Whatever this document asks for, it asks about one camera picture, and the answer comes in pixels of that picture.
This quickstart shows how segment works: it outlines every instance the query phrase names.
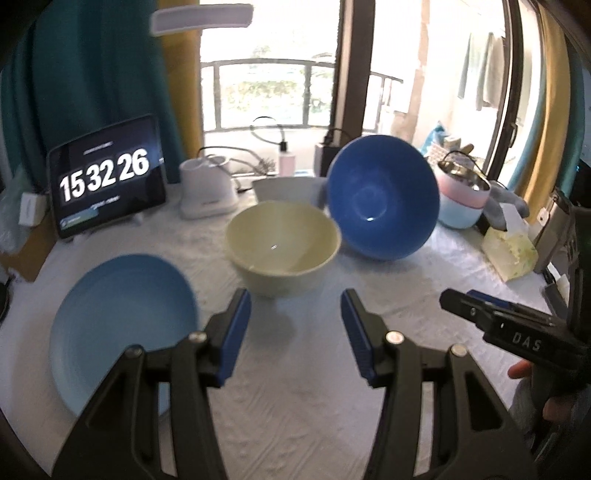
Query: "teal curtain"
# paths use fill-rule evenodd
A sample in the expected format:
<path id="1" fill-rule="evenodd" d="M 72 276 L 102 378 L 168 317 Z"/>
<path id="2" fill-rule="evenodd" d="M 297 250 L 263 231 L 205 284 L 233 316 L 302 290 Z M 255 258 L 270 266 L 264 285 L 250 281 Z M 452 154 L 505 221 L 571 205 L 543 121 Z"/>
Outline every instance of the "teal curtain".
<path id="1" fill-rule="evenodd" d="M 515 170 L 513 171 L 513 175 L 507 184 L 507 188 L 512 192 L 514 192 L 518 187 L 519 181 L 526 171 L 530 161 L 535 161 L 535 154 L 538 150 L 538 147 L 540 146 L 540 136 L 546 115 L 546 65 L 543 54 L 540 67 L 540 96 L 538 97 L 538 103 L 535 106 L 534 121 L 531 125 L 530 133 L 527 136 L 523 152 L 521 153 L 519 161 L 517 162 Z"/>
<path id="2" fill-rule="evenodd" d="M 156 0 L 53 0 L 2 74 L 9 162 L 46 187 L 46 155 L 73 138 L 152 113 L 168 181 L 180 181 L 183 146 L 164 59 L 149 34 Z"/>
<path id="3" fill-rule="evenodd" d="M 567 197 L 573 190 L 577 166 L 583 151 L 585 136 L 585 92 L 583 81 L 583 64 L 575 47 L 566 38 L 570 64 L 570 113 L 569 130 L 564 144 L 562 163 L 556 179 L 556 187 Z"/>

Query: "blue gripper pad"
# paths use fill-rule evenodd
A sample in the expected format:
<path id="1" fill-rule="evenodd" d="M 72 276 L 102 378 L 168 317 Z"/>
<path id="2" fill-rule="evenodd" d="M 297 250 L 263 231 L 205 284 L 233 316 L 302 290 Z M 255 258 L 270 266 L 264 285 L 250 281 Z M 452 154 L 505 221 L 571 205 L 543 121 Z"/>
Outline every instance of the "blue gripper pad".
<path id="1" fill-rule="evenodd" d="M 205 333 L 209 338 L 210 362 L 217 367 L 217 386 L 222 387 L 232 376 L 236 359 L 251 317 L 251 295 L 239 289 L 234 294 L 228 309 L 209 320 Z"/>
<path id="2" fill-rule="evenodd" d="M 511 306 L 510 301 L 498 299 L 497 297 L 487 295 L 486 293 L 482 293 L 481 291 L 469 290 L 467 292 L 467 295 L 470 295 L 471 297 L 473 297 L 477 300 L 480 300 L 480 301 L 487 301 L 488 303 L 492 303 L 493 305 L 496 305 L 499 308 L 502 308 L 505 310 L 512 310 L 512 306 Z"/>
<path id="3" fill-rule="evenodd" d="M 374 364 L 374 349 L 363 321 L 370 314 L 363 307 L 355 290 L 348 289 L 342 293 L 340 314 L 349 336 L 349 343 L 353 349 L 359 373 L 371 385 L 376 380 L 377 373 Z"/>

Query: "white device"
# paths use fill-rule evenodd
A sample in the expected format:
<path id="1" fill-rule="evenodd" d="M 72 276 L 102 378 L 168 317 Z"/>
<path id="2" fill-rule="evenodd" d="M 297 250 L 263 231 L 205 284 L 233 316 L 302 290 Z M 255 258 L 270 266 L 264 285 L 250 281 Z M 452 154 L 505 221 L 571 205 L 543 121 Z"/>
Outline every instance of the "white device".
<path id="1" fill-rule="evenodd" d="M 21 197 L 21 213 L 18 224 L 22 226 L 37 226 L 45 217 L 47 211 L 47 196 L 35 193 L 23 193 Z"/>
<path id="2" fill-rule="evenodd" d="M 180 165 L 181 216 L 195 220 L 233 212 L 238 194 L 225 157 L 191 158 Z"/>

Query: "digital clock display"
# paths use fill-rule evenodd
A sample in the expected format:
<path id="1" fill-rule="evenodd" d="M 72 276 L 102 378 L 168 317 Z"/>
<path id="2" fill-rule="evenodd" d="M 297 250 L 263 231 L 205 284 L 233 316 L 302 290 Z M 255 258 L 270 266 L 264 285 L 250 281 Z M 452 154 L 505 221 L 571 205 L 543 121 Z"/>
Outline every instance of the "digital clock display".
<path id="1" fill-rule="evenodd" d="M 51 205 L 61 238 L 166 200 L 160 138 L 151 115 L 53 149 L 48 167 Z"/>

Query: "hand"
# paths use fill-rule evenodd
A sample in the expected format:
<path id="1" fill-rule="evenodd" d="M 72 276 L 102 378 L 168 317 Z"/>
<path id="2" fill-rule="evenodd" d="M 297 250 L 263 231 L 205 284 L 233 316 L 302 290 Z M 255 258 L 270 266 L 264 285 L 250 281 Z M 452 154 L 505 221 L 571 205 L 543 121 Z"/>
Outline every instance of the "hand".
<path id="1" fill-rule="evenodd" d="M 507 371 L 509 378 L 525 378 L 531 376 L 532 363 L 527 360 L 520 360 Z M 575 395 L 563 395 L 553 397 L 546 402 L 542 416 L 544 420 L 553 423 L 566 423 L 570 419 L 570 413 L 576 401 Z"/>

